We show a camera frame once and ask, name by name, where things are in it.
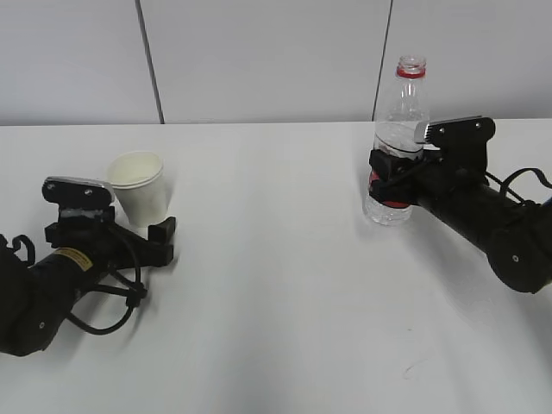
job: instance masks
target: red bottle label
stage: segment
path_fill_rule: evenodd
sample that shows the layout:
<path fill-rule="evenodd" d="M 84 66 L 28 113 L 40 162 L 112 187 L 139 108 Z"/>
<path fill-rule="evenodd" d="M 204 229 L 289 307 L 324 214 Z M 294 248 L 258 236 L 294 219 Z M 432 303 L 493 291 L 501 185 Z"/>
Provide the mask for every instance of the red bottle label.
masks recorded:
<path fill-rule="evenodd" d="M 368 179 L 368 192 L 372 190 L 372 181 L 378 180 L 380 177 L 374 170 L 370 173 L 370 178 Z M 400 203 L 398 201 L 384 201 L 382 203 L 383 205 L 386 205 L 387 207 L 391 207 L 392 209 L 405 209 L 410 204 L 407 203 Z"/>

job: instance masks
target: black cable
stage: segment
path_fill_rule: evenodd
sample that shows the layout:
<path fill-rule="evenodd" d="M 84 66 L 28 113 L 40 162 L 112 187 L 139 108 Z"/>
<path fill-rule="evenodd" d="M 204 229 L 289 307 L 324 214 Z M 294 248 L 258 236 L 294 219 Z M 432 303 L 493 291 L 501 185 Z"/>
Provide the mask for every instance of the black cable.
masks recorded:
<path fill-rule="evenodd" d="M 505 197 L 506 192 L 510 189 L 511 182 L 519 177 L 521 174 L 528 172 L 534 173 L 542 185 L 544 185 L 546 188 L 552 189 L 552 184 L 550 184 L 550 182 L 546 179 L 544 172 L 542 172 L 538 168 L 521 168 L 510 174 L 508 178 L 504 180 L 504 183 L 502 183 L 502 185 L 500 186 L 500 196 Z"/>
<path fill-rule="evenodd" d="M 502 185 L 504 184 L 502 181 L 500 181 L 500 179 L 498 179 L 497 177 L 495 177 L 494 175 L 492 175 L 490 172 L 488 171 L 485 171 L 485 175 L 491 179 L 492 181 L 494 181 L 495 183 L 497 183 L 498 185 L 500 185 L 500 188 L 502 188 Z M 507 187 L 506 188 L 506 191 L 508 192 L 508 194 L 510 194 L 511 196 L 513 196 L 518 202 L 520 203 L 525 203 L 525 200 L 523 197 L 521 197 L 519 194 L 517 194 L 514 190 L 512 190 L 512 188 L 510 187 Z"/>
<path fill-rule="evenodd" d="M 90 289 L 90 292 L 96 291 L 96 292 L 106 292 L 111 294 L 116 294 L 118 296 L 126 296 L 127 298 L 127 311 L 122 316 L 122 318 L 119 320 L 119 322 L 113 324 L 109 328 L 94 328 L 93 326 L 90 326 L 88 323 L 83 321 L 82 319 L 79 319 L 76 317 L 73 313 L 71 313 L 70 310 L 64 310 L 66 318 L 76 325 L 77 327 L 81 328 L 84 332 L 87 332 L 92 335 L 108 335 L 112 332 L 115 332 L 119 328 L 121 328 L 132 315 L 132 312 L 136 308 L 136 306 L 140 303 L 140 300 L 144 298 L 145 293 L 147 292 L 144 286 L 141 283 L 141 268 L 140 268 L 140 261 L 138 260 L 138 255 L 136 254 L 136 251 L 130 244 L 130 242 L 122 236 L 115 227 L 108 227 L 108 230 L 112 235 L 114 235 L 119 241 L 124 245 L 124 247 L 129 251 L 130 256 L 132 257 L 132 260 L 134 262 L 134 268 L 135 268 L 135 282 L 132 283 L 130 280 L 126 279 L 124 276 L 122 276 L 119 272 L 115 271 L 115 274 L 113 276 L 121 281 L 121 279 L 124 279 L 125 281 L 121 281 L 124 285 L 127 285 L 129 287 L 128 290 L 123 290 L 119 288 L 112 288 L 112 286 L 106 286 L 106 285 L 95 285 Z"/>

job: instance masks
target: clear plastic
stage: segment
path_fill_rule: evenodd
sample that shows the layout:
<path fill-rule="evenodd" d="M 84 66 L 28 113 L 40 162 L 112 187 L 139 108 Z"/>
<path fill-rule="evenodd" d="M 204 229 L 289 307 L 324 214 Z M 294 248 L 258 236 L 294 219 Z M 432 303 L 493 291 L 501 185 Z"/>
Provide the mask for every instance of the clear plastic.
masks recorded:
<path fill-rule="evenodd" d="M 422 155 L 423 144 L 415 142 L 414 131 L 418 122 L 430 119 L 424 78 L 425 58 L 400 58 L 395 79 L 382 96 L 376 111 L 374 148 L 413 160 Z M 411 210 L 412 207 L 407 204 L 383 205 L 369 194 L 364 203 L 365 214 L 384 225 L 404 223 L 410 218 Z"/>

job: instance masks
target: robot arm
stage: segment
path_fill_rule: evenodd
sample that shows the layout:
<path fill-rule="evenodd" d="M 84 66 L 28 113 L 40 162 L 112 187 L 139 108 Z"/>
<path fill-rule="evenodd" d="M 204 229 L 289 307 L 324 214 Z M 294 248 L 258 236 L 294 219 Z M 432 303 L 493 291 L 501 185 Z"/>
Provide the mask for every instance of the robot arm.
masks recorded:
<path fill-rule="evenodd" d="M 535 293 L 552 281 L 552 203 L 523 200 L 509 185 L 528 171 L 552 185 L 535 168 L 519 170 L 504 183 L 487 172 L 486 143 L 494 132 L 493 120 L 481 116 L 422 123 L 417 141 L 438 150 L 424 150 L 419 160 L 373 150 L 370 165 L 378 179 L 369 191 L 380 202 L 423 207 L 482 250 L 511 289 Z M 500 191 L 487 177 L 501 184 Z"/>

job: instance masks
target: white wall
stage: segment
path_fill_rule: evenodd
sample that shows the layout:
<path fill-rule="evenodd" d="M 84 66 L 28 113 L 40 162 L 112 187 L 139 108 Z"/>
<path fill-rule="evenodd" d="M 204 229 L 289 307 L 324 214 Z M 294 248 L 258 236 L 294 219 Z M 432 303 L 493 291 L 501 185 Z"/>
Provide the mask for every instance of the white wall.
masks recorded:
<path fill-rule="evenodd" d="M 381 84 L 420 53 L 432 116 L 551 117 L 551 16 L 549 0 L 394 0 Z"/>
<path fill-rule="evenodd" d="M 168 122 L 367 120 L 391 0 L 141 0 Z M 549 0 L 394 0 L 380 97 L 428 58 L 433 116 L 552 116 Z M 157 123 L 135 0 L 0 0 L 0 125 Z"/>
<path fill-rule="evenodd" d="M 0 124 L 157 123 L 133 0 L 1 0 Z"/>
<path fill-rule="evenodd" d="M 390 0 L 142 0 L 167 122 L 370 119 Z"/>

